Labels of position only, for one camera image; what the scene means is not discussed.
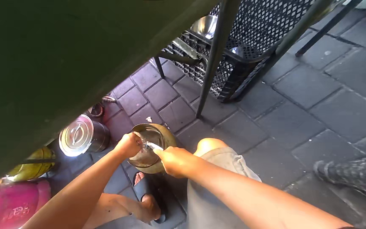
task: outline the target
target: pot lid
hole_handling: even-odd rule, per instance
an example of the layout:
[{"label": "pot lid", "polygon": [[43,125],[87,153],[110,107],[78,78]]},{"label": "pot lid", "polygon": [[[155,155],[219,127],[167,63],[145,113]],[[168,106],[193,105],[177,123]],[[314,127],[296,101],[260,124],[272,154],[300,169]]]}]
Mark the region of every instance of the pot lid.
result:
[{"label": "pot lid", "polygon": [[60,132],[58,143],[66,156],[85,153],[91,145],[94,133],[92,120],[82,114]]}]

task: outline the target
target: black slide sandal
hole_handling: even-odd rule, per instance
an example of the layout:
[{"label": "black slide sandal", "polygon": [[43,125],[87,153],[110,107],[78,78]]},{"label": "black slide sandal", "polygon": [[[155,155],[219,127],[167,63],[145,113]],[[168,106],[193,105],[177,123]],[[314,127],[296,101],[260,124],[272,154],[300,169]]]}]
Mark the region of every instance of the black slide sandal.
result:
[{"label": "black slide sandal", "polygon": [[[135,185],[135,177],[139,172],[136,172],[133,176],[132,185]],[[160,217],[159,219],[155,220],[156,223],[160,224],[166,221],[166,213],[167,207],[163,202],[158,190],[156,190],[155,186],[151,183],[150,179],[147,176],[144,176],[138,184],[133,186],[135,190],[136,196],[138,197],[139,201],[142,201],[142,197],[146,194],[151,194],[155,198],[159,208],[160,208]]]}]

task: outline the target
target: yellow gas cylinder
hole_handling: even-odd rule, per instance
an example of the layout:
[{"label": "yellow gas cylinder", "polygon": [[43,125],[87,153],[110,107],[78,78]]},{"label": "yellow gas cylinder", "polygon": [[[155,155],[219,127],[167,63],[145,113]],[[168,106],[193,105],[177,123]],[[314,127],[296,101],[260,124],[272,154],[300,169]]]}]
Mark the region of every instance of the yellow gas cylinder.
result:
[{"label": "yellow gas cylinder", "polygon": [[[54,159],[55,155],[47,148],[43,147],[31,154],[28,159]],[[35,164],[21,164],[15,166],[13,170],[8,173],[8,180],[10,181],[25,181],[40,177],[45,172],[49,171],[54,163],[35,163]]]}]

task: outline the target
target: foot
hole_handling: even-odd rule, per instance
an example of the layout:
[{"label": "foot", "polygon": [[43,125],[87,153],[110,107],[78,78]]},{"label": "foot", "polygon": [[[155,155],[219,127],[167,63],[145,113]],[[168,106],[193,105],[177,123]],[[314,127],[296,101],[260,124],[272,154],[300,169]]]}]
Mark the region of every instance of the foot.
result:
[{"label": "foot", "polygon": [[[136,174],[134,186],[136,184],[138,184],[138,182],[140,182],[144,177],[145,177],[145,175],[143,172],[139,172],[138,174]],[[146,208],[153,215],[154,220],[157,220],[160,218],[161,211],[160,211],[159,205],[157,204],[153,195],[145,194],[142,197],[141,203],[142,203],[142,206],[144,208]]]}]

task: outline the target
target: knee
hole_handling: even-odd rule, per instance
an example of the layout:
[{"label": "knee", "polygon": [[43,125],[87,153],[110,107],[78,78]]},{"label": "knee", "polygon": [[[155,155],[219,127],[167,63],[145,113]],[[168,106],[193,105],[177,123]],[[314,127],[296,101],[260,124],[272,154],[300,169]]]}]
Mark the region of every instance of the knee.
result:
[{"label": "knee", "polygon": [[202,154],[204,154],[210,150],[222,148],[222,147],[227,147],[227,144],[225,144],[220,139],[203,138],[198,142],[196,152],[202,152]]}]

